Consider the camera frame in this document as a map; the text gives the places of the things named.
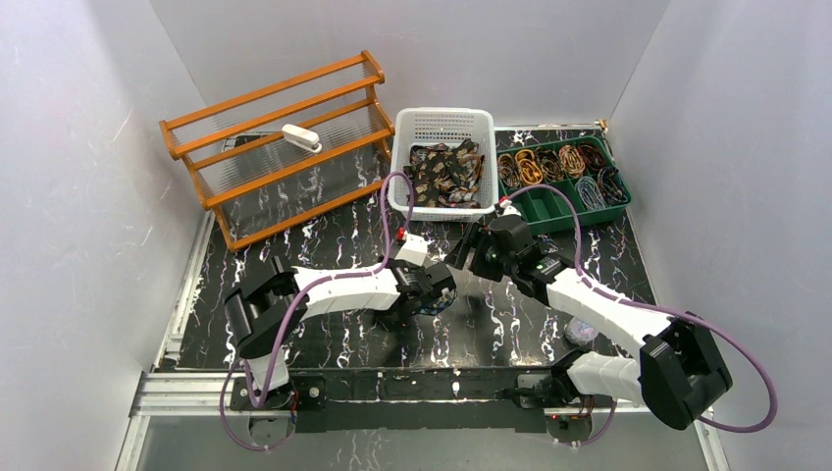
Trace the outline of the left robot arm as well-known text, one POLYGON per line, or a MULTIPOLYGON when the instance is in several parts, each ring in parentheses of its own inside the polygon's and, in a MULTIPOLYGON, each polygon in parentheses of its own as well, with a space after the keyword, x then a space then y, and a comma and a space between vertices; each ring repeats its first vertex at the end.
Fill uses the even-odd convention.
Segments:
POLYGON ((256 401, 288 384, 285 344, 299 323, 357 310, 436 316, 454 302, 456 291, 449 267, 431 261, 427 241, 406 230, 377 263, 360 268, 289 266, 275 257, 225 298, 235 364, 256 401))

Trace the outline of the blue floral tie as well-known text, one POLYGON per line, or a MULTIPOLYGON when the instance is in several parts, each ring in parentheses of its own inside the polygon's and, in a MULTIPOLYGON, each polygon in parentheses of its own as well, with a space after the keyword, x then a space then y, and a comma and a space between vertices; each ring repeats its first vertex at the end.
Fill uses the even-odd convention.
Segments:
POLYGON ((422 305, 415 311, 415 313, 417 315, 437 316, 449 307, 455 299, 456 292, 449 291, 448 293, 441 295, 439 298, 422 305))

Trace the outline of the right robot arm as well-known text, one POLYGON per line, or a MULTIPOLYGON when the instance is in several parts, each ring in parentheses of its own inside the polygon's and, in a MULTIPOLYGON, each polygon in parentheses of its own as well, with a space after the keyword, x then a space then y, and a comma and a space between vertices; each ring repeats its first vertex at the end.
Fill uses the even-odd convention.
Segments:
POLYGON ((472 274, 496 282, 509 278, 522 294, 571 315, 626 351, 624 357, 577 351, 558 360, 550 378, 558 398, 625 399, 684 430, 732 388, 724 358, 699 317, 637 306, 579 272, 573 260, 547 250, 521 216, 473 223, 459 248, 462 255, 474 252, 472 274))

